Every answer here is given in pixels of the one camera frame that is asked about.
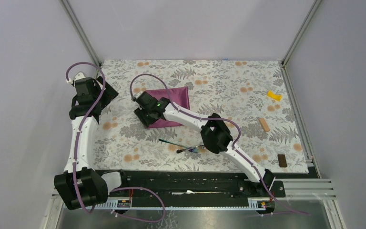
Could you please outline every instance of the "white wall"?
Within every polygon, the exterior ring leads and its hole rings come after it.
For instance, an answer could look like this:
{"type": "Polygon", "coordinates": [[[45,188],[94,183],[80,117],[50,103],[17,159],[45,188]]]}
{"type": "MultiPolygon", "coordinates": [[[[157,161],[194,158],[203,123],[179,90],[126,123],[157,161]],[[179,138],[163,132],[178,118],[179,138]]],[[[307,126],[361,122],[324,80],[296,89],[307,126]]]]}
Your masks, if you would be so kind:
{"type": "Polygon", "coordinates": [[[0,229],[40,226],[69,153],[64,74],[78,61],[89,56],[59,1],[0,0],[0,229]]]}
{"type": "Polygon", "coordinates": [[[288,71],[347,228],[366,228],[366,1],[324,1],[288,71]]]}
{"type": "Polygon", "coordinates": [[[282,60],[313,2],[70,0],[101,60],[282,60]]]}

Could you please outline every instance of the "purple cloth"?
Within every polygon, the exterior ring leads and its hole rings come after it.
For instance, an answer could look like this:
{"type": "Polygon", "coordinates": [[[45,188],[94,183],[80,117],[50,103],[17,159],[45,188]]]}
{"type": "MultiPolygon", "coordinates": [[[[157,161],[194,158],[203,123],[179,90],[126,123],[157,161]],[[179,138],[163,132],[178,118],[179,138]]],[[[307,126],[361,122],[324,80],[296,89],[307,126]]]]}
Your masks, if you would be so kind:
{"type": "MultiPolygon", "coordinates": [[[[161,99],[162,97],[169,98],[166,89],[146,90],[146,92],[155,97],[157,100],[161,99]]],[[[178,105],[184,108],[190,109],[189,90],[187,89],[187,87],[169,88],[169,92],[171,94],[173,102],[177,103],[178,105]]],[[[182,124],[159,119],[154,124],[150,125],[148,128],[162,128],[162,127],[171,127],[180,125],[182,124]]]]}

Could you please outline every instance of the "brown block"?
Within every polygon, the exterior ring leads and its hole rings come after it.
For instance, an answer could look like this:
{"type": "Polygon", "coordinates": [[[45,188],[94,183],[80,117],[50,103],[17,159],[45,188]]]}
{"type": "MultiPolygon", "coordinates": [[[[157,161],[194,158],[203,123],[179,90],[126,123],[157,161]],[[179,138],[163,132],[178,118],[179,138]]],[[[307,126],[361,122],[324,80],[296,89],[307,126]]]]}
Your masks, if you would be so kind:
{"type": "Polygon", "coordinates": [[[287,167],[287,160],[285,158],[284,154],[277,154],[278,157],[278,165],[280,168],[285,168],[287,167]]]}
{"type": "Polygon", "coordinates": [[[264,118],[259,118],[259,122],[260,122],[260,125],[262,125],[265,132],[270,131],[269,125],[267,124],[267,122],[264,118]]]}

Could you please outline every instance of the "table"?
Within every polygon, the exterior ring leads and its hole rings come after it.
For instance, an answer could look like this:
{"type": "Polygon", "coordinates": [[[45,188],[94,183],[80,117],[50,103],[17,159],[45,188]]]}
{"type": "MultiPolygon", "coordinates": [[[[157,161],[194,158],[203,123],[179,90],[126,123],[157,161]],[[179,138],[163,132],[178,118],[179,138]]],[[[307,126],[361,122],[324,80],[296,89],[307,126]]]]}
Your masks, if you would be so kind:
{"type": "MultiPolygon", "coordinates": [[[[197,146],[200,133],[185,126],[144,129],[133,113],[129,87],[138,74],[151,73],[173,87],[188,87],[190,108],[202,114],[218,113],[235,121],[242,130],[238,144],[250,156],[274,173],[307,173],[304,152],[295,124],[278,61],[180,61],[106,60],[102,70],[107,83],[119,96],[103,111],[94,145],[95,169],[238,172],[234,163],[207,150],[181,153],[178,147],[159,138],[185,146],[197,146]],[[271,90],[281,101],[267,97],[271,90]],[[258,121],[270,127],[265,132],[258,121]],[[284,154],[287,167],[279,167],[277,154],[284,154]]],[[[161,89],[148,76],[137,79],[135,93],[161,89]]],[[[236,128],[227,123],[231,134],[236,128]]]]}

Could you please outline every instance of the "yellow block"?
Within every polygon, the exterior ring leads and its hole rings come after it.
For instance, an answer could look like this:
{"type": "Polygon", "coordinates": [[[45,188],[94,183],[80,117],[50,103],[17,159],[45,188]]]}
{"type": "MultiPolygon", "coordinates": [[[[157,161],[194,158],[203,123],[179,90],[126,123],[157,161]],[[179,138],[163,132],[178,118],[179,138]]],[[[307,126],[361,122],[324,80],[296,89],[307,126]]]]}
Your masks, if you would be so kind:
{"type": "Polygon", "coordinates": [[[273,98],[273,99],[275,99],[275,100],[277,100],[277,101],[280,101],[281,100],[281,98],[283,97],[282,95],[280,95],[280,94],[274,94],[272,91],[269,91],[268,93],[267,93],[267,96],[269,96],[270,98],[273,98]]]}

